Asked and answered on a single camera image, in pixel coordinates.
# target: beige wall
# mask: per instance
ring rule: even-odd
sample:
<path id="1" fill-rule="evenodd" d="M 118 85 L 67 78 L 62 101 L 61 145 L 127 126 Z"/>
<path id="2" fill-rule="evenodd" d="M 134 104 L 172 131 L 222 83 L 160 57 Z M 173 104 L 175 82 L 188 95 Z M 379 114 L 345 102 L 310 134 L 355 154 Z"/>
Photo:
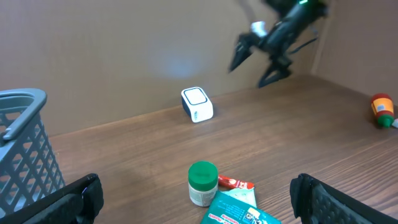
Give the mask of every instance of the beige wall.
<path id="1" fill-rule="evenodd" d="M 190 86 L 210 96 L 254 87 L 267 55 L 227 73 L 249 29 L 239 1 L 0 1 L 0 90 L 45 90 L 42 117 L 60 134 L 178 105 Z M 272 27 L 272 10 L 246 2 Z M 313 50 L 295 57 L 296 73 L 309 71 Z"/>
<path id="2" fill-rule="evenodd" d="M 316 75 L 398 103 L 398 1 L 335 1 Z"/>

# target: red wrapper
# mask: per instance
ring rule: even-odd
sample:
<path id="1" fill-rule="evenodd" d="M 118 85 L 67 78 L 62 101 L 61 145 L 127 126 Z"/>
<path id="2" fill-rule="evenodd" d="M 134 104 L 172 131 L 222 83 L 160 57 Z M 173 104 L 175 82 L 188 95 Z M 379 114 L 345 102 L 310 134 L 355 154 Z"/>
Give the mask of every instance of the red wrapper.
<path id="1" fill-rule="evenodd" d="M 229 189 L 252 189 L 254 188 L 254 183 L 242 181 L 242 180 L 236 180 L 232 179 L 230 177 L 226 177 L 223 175 L 218 176 L 218 184 L 220 184 L 223 187 L 227 187 Z"/>

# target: basket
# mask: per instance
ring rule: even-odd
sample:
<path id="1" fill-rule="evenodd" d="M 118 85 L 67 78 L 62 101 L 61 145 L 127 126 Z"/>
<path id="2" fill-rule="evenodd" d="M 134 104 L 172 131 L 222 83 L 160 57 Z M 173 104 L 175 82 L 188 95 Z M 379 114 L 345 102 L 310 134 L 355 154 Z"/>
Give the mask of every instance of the basket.
<path id="1" fill-rule="evenodd" d="M 0 218 L 65 185 L 39 111 L 38 89 L 0 91 Z"/>

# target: pill bottle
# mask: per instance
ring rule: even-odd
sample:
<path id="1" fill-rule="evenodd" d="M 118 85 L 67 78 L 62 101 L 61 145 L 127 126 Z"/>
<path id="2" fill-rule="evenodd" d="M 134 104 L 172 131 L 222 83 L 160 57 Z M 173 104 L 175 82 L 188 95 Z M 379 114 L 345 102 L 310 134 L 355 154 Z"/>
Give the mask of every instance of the pill bottle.
<path id="1" fill-rule="evenodd" d="M 372 97 L 372 109 L 377 123 L 383 128 L 390 128 L 394 122 L 394 104 L 389 95 L 379 93 Z"/>
<path id="2" fill-rule="evenodd" d="M 192 164 L 188 171 L 189 197 L 198 206 L 210 206 L 218 190 L 217 167 L 207 161 Z"/>

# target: teal box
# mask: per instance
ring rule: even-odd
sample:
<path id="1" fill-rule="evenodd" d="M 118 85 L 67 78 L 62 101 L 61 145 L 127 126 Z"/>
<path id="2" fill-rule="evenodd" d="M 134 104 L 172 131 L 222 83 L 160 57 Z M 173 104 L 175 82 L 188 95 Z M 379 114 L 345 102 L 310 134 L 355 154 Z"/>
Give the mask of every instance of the teal box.
<path id="1" fill-rule="evenodd" d="M 270 214 L 217 191 L 201 224 L 281 224 Z"/>

